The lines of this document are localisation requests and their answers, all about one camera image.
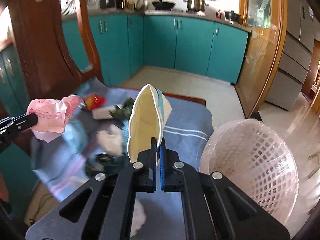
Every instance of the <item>silver bolt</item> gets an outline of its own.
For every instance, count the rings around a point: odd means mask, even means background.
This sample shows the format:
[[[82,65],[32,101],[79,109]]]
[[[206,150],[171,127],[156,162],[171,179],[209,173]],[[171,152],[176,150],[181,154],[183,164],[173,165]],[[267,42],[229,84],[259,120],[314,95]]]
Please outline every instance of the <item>silver bolt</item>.
[[[183,162],[175,162],[173,166],[175,166],[175,168],[177,169],[181,169],[184,166],[184,164]]]
[[[216,171],[216,172],[212,173],[212,177],[213,177],[214,179],[222,179],[222,173]]]
[[[104,173],[98,173],[96,175],[96,180],[104,180],[106,178],[106,175]]]
[[[133,164],[133,167],[134,167],[135,169],[141,169],[141,168],[143,167],[143,164],[140,163],[140,162],[136,162],[136,163]]]

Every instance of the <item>white plastic basket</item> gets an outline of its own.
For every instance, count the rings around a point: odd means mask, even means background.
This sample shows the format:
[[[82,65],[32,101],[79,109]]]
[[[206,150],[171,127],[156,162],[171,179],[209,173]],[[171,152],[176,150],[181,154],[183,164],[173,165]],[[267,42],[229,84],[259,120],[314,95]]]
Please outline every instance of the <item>white plastic basket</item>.
[[[286,143],[255,119],[232,121],[209,138],[200,172],[222,172],[279,222],[289,218],[298,195],[298,172]]]

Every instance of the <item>pink packaging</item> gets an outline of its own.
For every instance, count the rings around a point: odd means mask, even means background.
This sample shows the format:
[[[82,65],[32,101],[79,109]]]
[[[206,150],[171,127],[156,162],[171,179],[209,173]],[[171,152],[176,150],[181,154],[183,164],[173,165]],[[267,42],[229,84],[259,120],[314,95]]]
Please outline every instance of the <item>pink packaging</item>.
[[[27,113],[38,116],[38,124],[31,129],[38,132],[55,132],[62,134],[69,118],[82,99],[70,95],[62,100],[36,99],[28,106]]]

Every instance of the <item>small black saucepan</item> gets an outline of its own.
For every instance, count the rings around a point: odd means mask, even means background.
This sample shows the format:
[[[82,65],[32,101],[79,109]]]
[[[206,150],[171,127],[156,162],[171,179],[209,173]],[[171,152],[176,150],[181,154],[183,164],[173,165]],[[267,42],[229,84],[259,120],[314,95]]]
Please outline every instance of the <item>small black saucepan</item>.
[[[224,11],[224,13],[227,20],[239,23],[241,15],[236,14],[235,11],[231,11],[231,12]]]
[[[159,2],[153,1],[152,4],[156,10],[170,10],[176,5],[174,2],[166,2],[162,0],[159,0]]]

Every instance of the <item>silver handle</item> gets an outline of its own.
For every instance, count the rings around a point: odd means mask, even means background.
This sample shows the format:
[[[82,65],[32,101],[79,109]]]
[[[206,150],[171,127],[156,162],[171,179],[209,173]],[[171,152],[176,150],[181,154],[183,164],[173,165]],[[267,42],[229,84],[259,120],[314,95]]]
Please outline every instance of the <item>silver handle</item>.
[[[5,85],[2,67],[0,67],[0,77],[2,79],[2,83]]]
[[[9,66],[12,76],[14,76],[14,72],[11,66],[11,61],[7,58],[6,67]]]

